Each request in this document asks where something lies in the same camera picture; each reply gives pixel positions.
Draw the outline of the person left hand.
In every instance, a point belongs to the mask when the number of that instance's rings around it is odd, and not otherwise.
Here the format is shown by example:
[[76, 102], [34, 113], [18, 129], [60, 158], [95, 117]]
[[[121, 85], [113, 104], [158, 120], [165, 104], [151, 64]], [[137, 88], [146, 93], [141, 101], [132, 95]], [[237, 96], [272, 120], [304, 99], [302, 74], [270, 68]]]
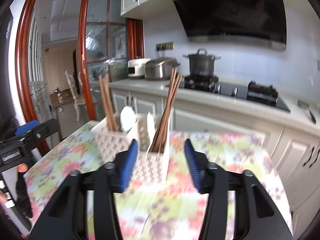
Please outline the person left hand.
[[28, 166], [25, 163], [17, 165], [3, 173], [4, 181], [9, 189], [14, 189], [18, 180], [18, 174], [27, 172]]

